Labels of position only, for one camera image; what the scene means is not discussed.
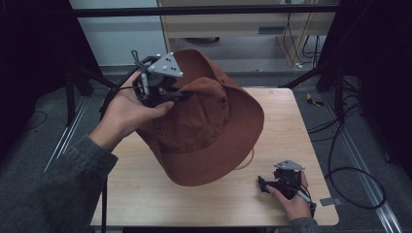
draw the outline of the right hand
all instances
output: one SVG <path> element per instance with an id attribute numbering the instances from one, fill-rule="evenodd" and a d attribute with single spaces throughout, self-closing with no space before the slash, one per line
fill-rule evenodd
<path id="1" fill-rule="evenodd" d="M 306 181 L 306 176 L 303 171 L 301 173 L 301 180 L 302 185 L 307 188 L 308 182 Z M 300 195 L 296 194 L 293 199 L 289 200 L 275 187 L 268 185 L 266 188 L 270 194 L 281 203 L 289 221 L 302 217 L 312 217 L 308 202 Z"/>

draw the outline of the aluminum rail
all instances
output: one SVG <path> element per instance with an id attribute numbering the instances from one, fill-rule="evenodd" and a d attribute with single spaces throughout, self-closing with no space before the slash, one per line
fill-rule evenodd
<path id="1" fill-rule="evenodd" d="M 355 6 L 339 4 L 299 4 L 299 5 L 244 5 L 244 6 L 203 6 L 203 7 L 155 7 L 119 9 L 74 9 L 70 11 L 49 10 L 46 13 L 59 17 L 147 17 L 182 15 L 228 15 L 264 13 L 330 13 L 349 10 Z"/>

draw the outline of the silver metal bracket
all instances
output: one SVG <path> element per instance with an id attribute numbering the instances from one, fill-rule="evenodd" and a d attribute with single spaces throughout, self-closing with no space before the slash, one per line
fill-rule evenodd
<path id="1" fill-rule="evenodd" d="M 298 170 L 298 171 L 305 170 L 304 166 L 297 164 L 289 159 L 283 162 L 280 162 L 280 163 L 276 163 L 274 166 L 276 168 L 283 169 L 283 170 Z"/>
<path id="2" fill-rule="evenodd" d="M 174 78 L 181 78 L 183 72 L 179 68 L 179 65 L 173 55 L 173 52 L 169 52 L 162 56 L 157 62 L 148 68 L 150 73 L 171 76 Z"/>

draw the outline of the left hand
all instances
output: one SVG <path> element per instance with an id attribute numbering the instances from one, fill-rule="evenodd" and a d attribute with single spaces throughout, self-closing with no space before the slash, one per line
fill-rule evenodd
<path id="1" fill-rule="evenodd" d="M 140 72 L 135 72 L 122 87 L 133 86 Z M 124 137 L 130 135 L 143 122 L 162 117 L 172 107 L 172 101 L 154 108 L 145 107 L 136 97 L 132 88 L 120 90 L 109 104 L 102 120 L 90 134 L 90 139 L 101 148 L 113 151 Z"/>

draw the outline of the wooden table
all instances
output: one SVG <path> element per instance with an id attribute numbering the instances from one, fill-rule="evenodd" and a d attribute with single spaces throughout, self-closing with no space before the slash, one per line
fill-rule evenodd
<path id="1" fill-rule="evenodd" d="M 185 187 L 172 183 L 137 134 L 115 149 L 118 164 L 109 175 L 108 226 L 279 226 L 288 225 L 280 204 L 260 192 L 257 177 L 273 181 L 273 164 L 290 159 L 306 167 L 315 220 L 334 225 L 333 206 L 293 93 L 282 88 L 248 88 L 265 113 L 264 129 L 252 163 L 213 183 Z M 92 225 L 101 224 L 99 202 Z"/>

